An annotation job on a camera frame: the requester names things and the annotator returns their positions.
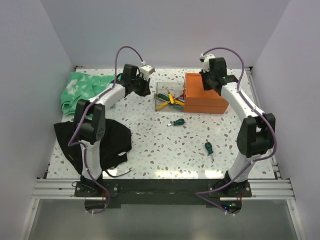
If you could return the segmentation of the orange drawer box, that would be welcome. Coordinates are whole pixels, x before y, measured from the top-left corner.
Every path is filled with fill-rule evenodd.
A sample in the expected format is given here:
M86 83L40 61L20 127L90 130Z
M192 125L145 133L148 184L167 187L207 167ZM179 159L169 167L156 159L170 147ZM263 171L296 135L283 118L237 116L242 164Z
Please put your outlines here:
M185 113L224 114L229 103L216 91L204 90L199 73L186 73L183 86Z

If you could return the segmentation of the long green screwdriver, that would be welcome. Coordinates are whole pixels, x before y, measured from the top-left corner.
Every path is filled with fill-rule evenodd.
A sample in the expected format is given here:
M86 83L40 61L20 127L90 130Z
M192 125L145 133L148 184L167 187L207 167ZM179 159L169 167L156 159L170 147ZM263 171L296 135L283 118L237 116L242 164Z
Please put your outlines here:
M158 93L157 94L157 98L162 100L162 101L164 101L164 103L165 102L169 103L168 106L172 106L172 104L170 104L170 100L169 100L169 96L168 95L165 95L163 93ZM182 102L176 101L175 97L173 97L173 100L174 100L174 104L179 104L179 105L185 106L185 104L183 104Z

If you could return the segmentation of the yellow thin screwdriver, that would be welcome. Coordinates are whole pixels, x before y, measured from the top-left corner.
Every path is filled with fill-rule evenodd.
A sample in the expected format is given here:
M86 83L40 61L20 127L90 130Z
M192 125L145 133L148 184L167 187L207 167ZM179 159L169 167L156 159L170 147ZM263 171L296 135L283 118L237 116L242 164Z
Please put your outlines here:
M185 104L185 100L183 100L183 99L181 99L181 98L178 98L178 99L175 99L175 100L178 101L178 102L181 102L181 103Z
M168 102L164 102L163 104L159 105L156 107L156 110L157 111L160 111L161 109L163 109L164 107L166 107L167 105L169 105Z

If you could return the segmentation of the clear drawer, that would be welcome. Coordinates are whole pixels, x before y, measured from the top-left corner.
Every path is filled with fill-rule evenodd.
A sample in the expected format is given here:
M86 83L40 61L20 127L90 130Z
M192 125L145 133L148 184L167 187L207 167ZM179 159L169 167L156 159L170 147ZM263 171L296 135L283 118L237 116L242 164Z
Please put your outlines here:
M156 112L183 112L184 84L182 82L157 82L154 98Z

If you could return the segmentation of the yellow black screwdriver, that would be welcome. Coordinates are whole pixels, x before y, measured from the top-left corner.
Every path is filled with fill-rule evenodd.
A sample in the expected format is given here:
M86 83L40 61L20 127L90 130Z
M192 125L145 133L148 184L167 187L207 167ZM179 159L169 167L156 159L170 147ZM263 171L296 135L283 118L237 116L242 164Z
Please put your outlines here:
M168 91L168 97L169 97L170 104L173 105L174 104L174 98L173 98L173 96L172 96L170 91Z

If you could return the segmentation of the blue red screwdriver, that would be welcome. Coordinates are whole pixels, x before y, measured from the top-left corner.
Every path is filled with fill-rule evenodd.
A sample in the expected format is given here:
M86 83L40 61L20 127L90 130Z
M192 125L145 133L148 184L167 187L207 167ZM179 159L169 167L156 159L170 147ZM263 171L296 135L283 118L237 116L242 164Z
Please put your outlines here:
M184 95L183 95L183 94L181 94L181 95L179 95L179 96L175 97L174 99L175 99L175 100L176 100L176 99L183 99L183 100L184 100Z

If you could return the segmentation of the green orange-capped screwdriver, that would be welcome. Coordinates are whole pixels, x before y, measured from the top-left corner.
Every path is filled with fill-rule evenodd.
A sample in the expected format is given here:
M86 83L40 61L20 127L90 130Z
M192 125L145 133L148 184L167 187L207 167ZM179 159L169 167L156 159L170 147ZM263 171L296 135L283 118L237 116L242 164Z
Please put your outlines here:
M172 105L172 107L173 107L173 109L175 110L175 111L179 111L179 112L183 112L184 111L184 106L183 105L179 105L179 104L173 104Z

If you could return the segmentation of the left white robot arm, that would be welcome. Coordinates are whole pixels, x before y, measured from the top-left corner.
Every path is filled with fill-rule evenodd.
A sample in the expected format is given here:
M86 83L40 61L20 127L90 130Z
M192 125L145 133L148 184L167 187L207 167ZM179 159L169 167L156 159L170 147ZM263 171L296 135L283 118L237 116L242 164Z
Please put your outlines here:
M140 97L151 94L150 76L155 72L153 66L141 67L125 64L120 75L100 94L85 100L80 99L76 105L73 119L74 132L67 146L80 145L82 157L81 178L88 179L86 191L92 196L99 196L104 190L100 163L100 142L106 130L105 113L116 102L130 93Z

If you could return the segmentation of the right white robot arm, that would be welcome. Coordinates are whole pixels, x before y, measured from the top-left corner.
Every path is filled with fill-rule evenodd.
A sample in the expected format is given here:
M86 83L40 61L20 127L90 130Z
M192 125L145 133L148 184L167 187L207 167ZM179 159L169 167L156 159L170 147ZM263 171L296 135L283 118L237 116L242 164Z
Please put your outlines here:
M272 113L265 113L243 92L241 78L227 73L226 60L213 54L201 55L199 60L203 69L199 72L205 91L214 90L233 108L241 121L236 138L238 155L225 178L223 192L230 197L240 190L240 183L248 180L249 173L256 162L270 158L266 155L276 148L275 123Z

